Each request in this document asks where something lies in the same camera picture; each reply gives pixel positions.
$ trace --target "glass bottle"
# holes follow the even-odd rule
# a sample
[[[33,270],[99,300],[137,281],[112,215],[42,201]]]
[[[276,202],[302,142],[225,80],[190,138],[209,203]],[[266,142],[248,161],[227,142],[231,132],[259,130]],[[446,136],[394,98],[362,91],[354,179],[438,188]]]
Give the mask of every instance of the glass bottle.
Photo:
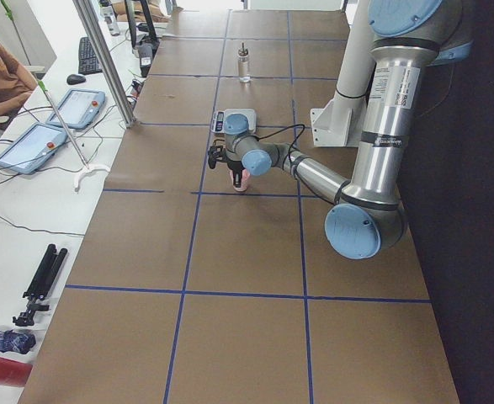
[[[239,72],[240,82],[250,82],[250,60],[248,49],[245,48],[245,43],[241,43],[242,47],[237,52],[237,70]]]
[[[114,9],[110,4],[109,0],[99,0],[99,5],[101,6],[101,15],[104,21],[109,27],[110,34],[112,36],[118,36],[120,34],[120,27],[115,19]]]

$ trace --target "red cylinder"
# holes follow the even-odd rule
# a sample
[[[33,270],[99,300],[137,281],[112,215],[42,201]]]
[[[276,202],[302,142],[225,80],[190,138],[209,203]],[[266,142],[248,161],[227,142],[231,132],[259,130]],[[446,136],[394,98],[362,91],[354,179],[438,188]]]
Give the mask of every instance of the red cylinder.
[[[31,369],[31,364],[0,358],[0,385],[24,387]]]

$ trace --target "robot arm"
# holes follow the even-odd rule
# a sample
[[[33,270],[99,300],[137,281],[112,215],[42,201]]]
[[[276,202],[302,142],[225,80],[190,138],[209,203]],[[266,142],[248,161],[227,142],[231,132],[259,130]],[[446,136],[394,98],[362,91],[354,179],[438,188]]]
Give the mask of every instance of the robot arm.
[[[279,167],[333,202],[325,231],[343,256],[370,258],[393,246],[406,231],[396,178],[420,82],[434,61],[457,61],[469,53],[470,30],[465,21],[471,9],[471,0],[371,0],[369,23],[375,35],[370,53],[376,65],[350,179],[291,145],[259,142],[241,114],[225,121],[222,160],[238,181],[243,168],[258,176]],[[210,166],[214,153],[210,151]]]

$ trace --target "tablet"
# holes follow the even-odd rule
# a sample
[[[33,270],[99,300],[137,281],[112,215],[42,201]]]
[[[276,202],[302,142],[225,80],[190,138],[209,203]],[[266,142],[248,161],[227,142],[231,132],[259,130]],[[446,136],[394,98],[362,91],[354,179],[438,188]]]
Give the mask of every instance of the tablet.
[[[71,88],[58,104],[58,110],[69,128],[84,129],[93,122],[104,100],[102,91]],[[54,113],[49,116],[46,124],[61,126]]]
[[[54,155],[66,138],[63,128],[35,123],[0,154],[0,167],[31,174]]]

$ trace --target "table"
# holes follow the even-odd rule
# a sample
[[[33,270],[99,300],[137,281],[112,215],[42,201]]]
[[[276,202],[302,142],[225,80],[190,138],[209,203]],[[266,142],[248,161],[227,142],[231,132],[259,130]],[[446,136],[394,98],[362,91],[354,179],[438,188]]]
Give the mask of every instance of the table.
[[[168,33],[20,404],[458,402],[411,234],[347,260],[330,206],[285,173],[236,194],[205,164],[216,109],[254,108],[261,136],[309,122],[345,15],[183,10]],[[353,170],[354,149],[299,146]]]
[[[126,23],[120,24],[122,35],[111,37],[106,25],[103,24],[105,39],[111,49],[114,64],[120,75],[124,88],[128,88],[136,74],[140,74],[138,59],[132,55],[130,42],[125,40]],[[102,73],[87,76],[87,81],[76,86],[68,86],[66,77],[77,72],[78,38],[84,33],[70,33],[74,41],[72,46],[58,56],[57,60],[46,73],[43,81],[50,91],[52,98],[59,102],[69,88],[91,88],[106,93],[107,101],[97,120],[104,117],[114,99],[108,89]],[[26,109],[46,106],[45,95],[37,88],[25,104]],[[36,118],[45,121],[50,115],[50,109],[33,111]],[[5,130],[2,139],[14,140],[35,122],[30,114],[21,114]],[[110,166],[118,151],[125,126],[117,108],[113,108],[104,120],[96,126],[95,132],[88,131],[78,138],[78,145],[86,157],[95,152],[93,162]],[[0,144],[0,152],[7,145]],[[42,168],[63,167],[78,170],[82,163],[72,145],[59,150]],[[101,194],[107,173],[96,172],[85,177],[81,182],[79,192],[74,192],[74,173],[53,168],[34,173],[31,176],[18,176],[0,185],[0,216],[20,226],[32,229],[84,234],[93,214],[95,205]],[[6,177],[0,174],[0,181]],[[39,352],[43,338],[50,324],[57,301],[63,290],[67,276],[71,270],[82,237],[62,234],[47,234],[16,229],[0,221],[0,329],[13,327],[12,316],[18,316],[24,311],[26,299],[22,293],[26,290],[35,270],[49,243],[56,244],[58,250],[67,248],[68,254],[63,267],[50,292],[51,310],[35,315],[35,326],[28,329],[36,336],[37,344],[26,355],[17,353],[0,353],[8,359],[21,362],[33,362]],[[18,400],[22,389],[0,386],[0,404],[14,403]]]

